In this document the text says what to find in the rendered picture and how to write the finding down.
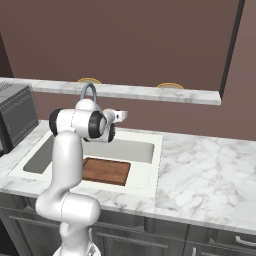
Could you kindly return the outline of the grey curved faucet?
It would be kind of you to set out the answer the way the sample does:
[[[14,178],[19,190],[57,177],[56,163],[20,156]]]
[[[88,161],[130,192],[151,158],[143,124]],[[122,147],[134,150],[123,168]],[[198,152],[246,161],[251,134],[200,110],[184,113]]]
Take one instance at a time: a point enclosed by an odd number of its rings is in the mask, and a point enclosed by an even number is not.
[[[92,95],[93,95],[93,101],[95,104],[98,104],[98,100],[97,100],[97,92],[96,92],[96,88],[94,86],[93,83],[86,83],[82,90],[81,90],[81,93],[80,93],[80,100],[83,100],[85,99],[85,96],[86,96],[86,92],[87,92],[87,89],[90,88],[91,91],[92,91]]]

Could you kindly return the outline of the dark grey narrow cupboard door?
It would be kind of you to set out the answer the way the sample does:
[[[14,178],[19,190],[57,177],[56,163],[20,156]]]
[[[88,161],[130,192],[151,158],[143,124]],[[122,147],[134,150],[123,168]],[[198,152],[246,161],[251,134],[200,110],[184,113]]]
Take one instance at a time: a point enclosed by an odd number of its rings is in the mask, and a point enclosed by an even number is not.
[[[191,256],[193,247],[197,249],[196,256],[217,256],[216,248],[210,241],[214,231],[217,229],[191,225],[188,229],[183,256]]]

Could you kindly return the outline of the dark grey drawer front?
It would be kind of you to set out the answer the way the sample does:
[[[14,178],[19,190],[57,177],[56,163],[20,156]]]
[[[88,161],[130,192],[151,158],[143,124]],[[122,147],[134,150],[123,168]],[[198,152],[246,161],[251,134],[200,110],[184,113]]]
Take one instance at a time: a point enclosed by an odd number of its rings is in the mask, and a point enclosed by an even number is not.
[[[256,235],[225,231],[225,230],[217,230],[212,233],[211,243],[217,246],[221,246],[224,248],[239,250],[246,253],[256,254],[256,247],[244,246],[242,244],[236,243],[235,236],[240,236],[244,240],[253,241],[256,240]]]

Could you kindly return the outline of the white sink basin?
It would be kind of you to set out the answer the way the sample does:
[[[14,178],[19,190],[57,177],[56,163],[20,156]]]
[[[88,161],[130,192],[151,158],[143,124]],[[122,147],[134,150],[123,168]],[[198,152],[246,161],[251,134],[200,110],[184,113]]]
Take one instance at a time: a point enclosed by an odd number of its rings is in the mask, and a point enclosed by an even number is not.
[[[111,143],[82,142],[83,157],[129,163],[126,184],[82,181],[79,187],[154,198],[160,166],[162,135],[117,130]],[[10,176],[51,180],[54,136],[48,131],[11,170]]]

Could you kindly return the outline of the yellow round stool seat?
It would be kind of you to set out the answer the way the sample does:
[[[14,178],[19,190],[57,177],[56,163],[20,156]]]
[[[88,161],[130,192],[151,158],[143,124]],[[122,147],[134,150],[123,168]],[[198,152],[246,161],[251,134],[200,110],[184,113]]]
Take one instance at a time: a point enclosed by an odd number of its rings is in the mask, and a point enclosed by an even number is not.
[[[101,84],[101,82],[95,78],[86,78],[86,77],[79,79],[77,82]]]
[[[184,90],[184,87],[180,84],[174,83],[174,82],[165,82],[157,85],[157,88],[175,88],[175,89],[182,89]]]

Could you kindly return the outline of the brown wooden cutting board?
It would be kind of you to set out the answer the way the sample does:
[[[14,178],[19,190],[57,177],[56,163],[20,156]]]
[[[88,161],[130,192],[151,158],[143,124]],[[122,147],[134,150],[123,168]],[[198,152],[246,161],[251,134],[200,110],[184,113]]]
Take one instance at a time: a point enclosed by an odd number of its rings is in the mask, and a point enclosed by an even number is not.
[[[130,167],[128,162],[86,157],[83,161],[83,179],[124,186]]]

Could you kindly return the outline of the dark grey microwave oven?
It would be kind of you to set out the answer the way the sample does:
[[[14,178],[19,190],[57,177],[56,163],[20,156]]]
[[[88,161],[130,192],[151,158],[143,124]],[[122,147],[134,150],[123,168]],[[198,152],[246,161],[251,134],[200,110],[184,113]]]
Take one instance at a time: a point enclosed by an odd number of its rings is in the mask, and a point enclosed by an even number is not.
[[[0,157],[10,153],[39,124],[30,86],[0,83]]]

